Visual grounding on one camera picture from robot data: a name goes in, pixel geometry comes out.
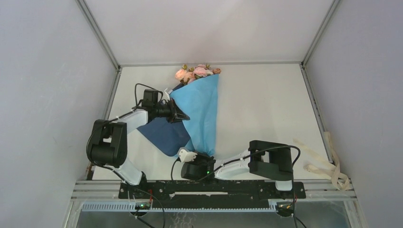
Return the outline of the cream ribbon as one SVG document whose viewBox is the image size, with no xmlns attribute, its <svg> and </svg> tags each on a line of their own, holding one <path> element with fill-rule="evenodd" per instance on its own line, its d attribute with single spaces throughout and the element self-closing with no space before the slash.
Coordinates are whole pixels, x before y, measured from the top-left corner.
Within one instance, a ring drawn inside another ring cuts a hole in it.
<svg viewBox="0 0 403 228">
<path fill-rule="evenodd" d="M 333 147 L 333 142 L 331 138 L 331 134 L 329 131 L 324 132 L 325 142 L 328 144 L 330 152 L 331 152 L 331 159 L 333 162 L 326 160 L 319 156 L 316 151 L 312 150 L 302 141 L 297 138 L 293 138 L 293 142 L 308 156 L 314 159 L 317 163 L 321 164 L 321 168 L 308 163 L 304 165 L 304 170 L 316 175 L 321 176 L 324 179 L 328 179 L 331 181 L 332 185 L 339 191 L 347 191 L 352 189 L 352 184 L 350 178 L 341 172 L 341 165 L 340 159 Z"/>
</svg>

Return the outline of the pink fake rose stem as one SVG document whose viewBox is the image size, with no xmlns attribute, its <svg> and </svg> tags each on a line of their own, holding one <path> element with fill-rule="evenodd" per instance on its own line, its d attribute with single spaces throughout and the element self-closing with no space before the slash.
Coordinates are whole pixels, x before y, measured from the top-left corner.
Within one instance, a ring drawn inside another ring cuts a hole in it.
<svg viewBox="0 0 403 228">
<path fill-rule="evenodd" d="M 178 81 L 181 81 L 184 79 L 185 75 L 188 73 L 187 71 L 187 65 L 184 64 L 176 73 L 175 73 L 175 79 Z"/>
<path fill-rule="evenodd" d="M 211 76 L 214 73 L 209 69 L 209 65 L 198 65 L 193 71 L 195 79 Z"/>
<path fill-rule="evenodd" d="M 185 73 L 185 75 L 182 79 L 184 85 L 187 85 L 187 84 L 193 82 L 194 80 L 196 80 L 194 72 Z"/>
</svg>

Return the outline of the blue wrapping paper sheet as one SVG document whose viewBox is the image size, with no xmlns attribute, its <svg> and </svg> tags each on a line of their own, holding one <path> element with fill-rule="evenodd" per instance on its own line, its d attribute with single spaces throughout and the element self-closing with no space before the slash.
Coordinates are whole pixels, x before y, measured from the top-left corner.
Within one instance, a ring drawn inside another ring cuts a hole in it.
<svg viewBox="0 0 403 228">
<path fill-rule="evenodd" d="M 137 130 L 163 154 L 173 157 L 181 147 L 214 155 L 218 113 L 219 75 L 197 79 L 188 85 L 178 84 L 170 93 L 188 121 L 168 123 L 155 118 Z"/>
</svg>

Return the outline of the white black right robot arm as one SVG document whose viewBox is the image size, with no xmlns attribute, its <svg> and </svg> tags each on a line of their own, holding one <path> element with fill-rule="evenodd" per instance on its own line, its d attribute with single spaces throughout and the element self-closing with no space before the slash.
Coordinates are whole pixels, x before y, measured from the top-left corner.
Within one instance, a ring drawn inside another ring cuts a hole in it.
<svg viewBox="0 0 403 228">
<path fill-rule="evenodd" d="M 301 150 L 294 145 L 253 140 L 247 150 L 224 160 L 182 147 L 177 153 L 177 161 L 182 163 L 183 179 L 229 181 L 234 176 L 250 173 L 273 180 L 275 193 L 286 198 L 294 190 L 293 168 L 300 156 Z"/>
</svg>

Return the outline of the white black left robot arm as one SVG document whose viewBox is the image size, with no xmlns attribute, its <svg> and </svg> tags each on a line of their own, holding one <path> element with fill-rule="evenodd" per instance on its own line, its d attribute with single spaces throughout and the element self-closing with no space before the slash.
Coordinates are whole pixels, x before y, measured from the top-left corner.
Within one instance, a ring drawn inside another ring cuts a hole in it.
<svg viewBox="0 0 403 228">
<path fill-rule="evenodd" d="M 161 91 L 146 89 L 143 98 L 129 112 L 112 120 L 96 120 L 86 145 L 89 161 L 94 166 L 111 170 L 131 185 L 130 192 L 137 198 L 145 197 L 149 186 L 142 181 L 145 174 L 127 157 L 128 134 L 155 118 L 165 118 L 169 123 L 190 120 L 174 99 L 163 101 L 162 95 Z"/>
</svg>

